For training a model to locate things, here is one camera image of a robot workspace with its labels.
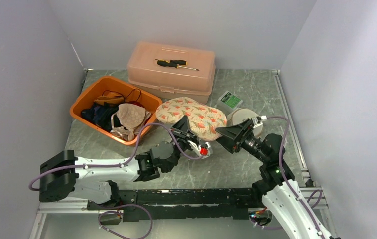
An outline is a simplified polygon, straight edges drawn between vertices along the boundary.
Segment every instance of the gray marble table top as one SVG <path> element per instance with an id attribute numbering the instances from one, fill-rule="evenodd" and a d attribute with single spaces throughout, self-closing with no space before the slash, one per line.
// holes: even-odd
<path id="1" fill-rule="evenodd" d="M 115 76 L 128 81 L 126 70 L 89 71 L 83 90 L 103 75 Z M 224 70 L 217 69 L 212 94 L 207 105 L 214 106 L 226 90 L 242 98 L 243 108 L 259 115 L 284 116 L 281 94 L 270 70 Z M 283 134 L 286 122 L 268 120 L 264 123 L 262 137 L 269 133 Z M 161 141 L 170 141 L 167 132 L 154 127 L 142 139 L 138 153 L 146 152 Z M 191 161 L 181 157 L 178 166 L 170 173 L 161 173 L 160 178 L 149 182 L 124 182 L 120 189 L 191 189 L 191 188 L 233 188 L 251 187 L 261 179 L 259 167 L 262 163 L 244 150 L 230 154 L 216 142 L 211 143 L 213 154 L 204 159 Z M 284 159 L 304 186 L 295 145 L 288 134 Z M 124 146 L 77 120 L 73 120 L 66 149 L 73 149 L 76 156 L 95 159 L 118 159 L 129 157 L 134 147 Z"/>

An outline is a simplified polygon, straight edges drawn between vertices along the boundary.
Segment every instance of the screwdriver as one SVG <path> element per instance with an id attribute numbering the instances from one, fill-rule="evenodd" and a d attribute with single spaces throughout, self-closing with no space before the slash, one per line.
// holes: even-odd
<path id="1" fill-rule="evenodd" d="M 184 60 L 170 60 L 170 61 L 166 61 L 166 60 L 158 60 L 158 59 L 155 59 L 157 60 L 157 64 L 159 66 L 167 66 L 167 67 L 175 67 L 175 68 L 186 68 L 186 69 L 190 69 L 190 70 L 195 70 L 195 71 L 199 71 L 199 69 L 196 69 L 196 68 L 191 68 L 191 67 L 186 67 L 186 66 L 180 66 L 182 64 L 186 65 L 187 62 L 184 61 Z"/>

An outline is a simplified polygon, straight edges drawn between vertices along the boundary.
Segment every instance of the pink plastic storage box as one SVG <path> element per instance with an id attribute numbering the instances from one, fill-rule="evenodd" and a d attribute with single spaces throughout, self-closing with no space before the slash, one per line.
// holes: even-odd
<path id="1" fill-rule="evenodd" d="M 199 71 L 163 67 L 157 60 L 185 60 Z M 215 53 L 179 46 L 140 42 L 128 62 L 131 84 L 156 96 L 172 99 L 190 97 L 206 103 L 215 77 Z"/>

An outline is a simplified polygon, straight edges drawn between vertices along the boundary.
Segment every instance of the green label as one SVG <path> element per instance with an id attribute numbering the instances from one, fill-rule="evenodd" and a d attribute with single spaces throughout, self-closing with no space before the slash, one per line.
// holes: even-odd
<path id="1" fill-rule="evenodd" d="M 222 97 L 221 101 L 227 106 L 234 108 L 241 101 L 241 99 L 228 92 Z"/>

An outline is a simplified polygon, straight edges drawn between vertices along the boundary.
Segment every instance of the patterned cloth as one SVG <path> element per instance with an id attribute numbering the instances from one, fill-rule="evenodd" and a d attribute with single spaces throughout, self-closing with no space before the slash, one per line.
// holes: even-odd
<path id="1" fill-rule="evenodd" d="M 190 121 L 190 130 L 204 141 L 219 138 L 221 135 L 215 129 L 227 125 L 227 118 L 222 111 L 188 97 L 168 100 L 156 110 L 156 117 L 162 123 L 177 123 L 184 115 Z"/>

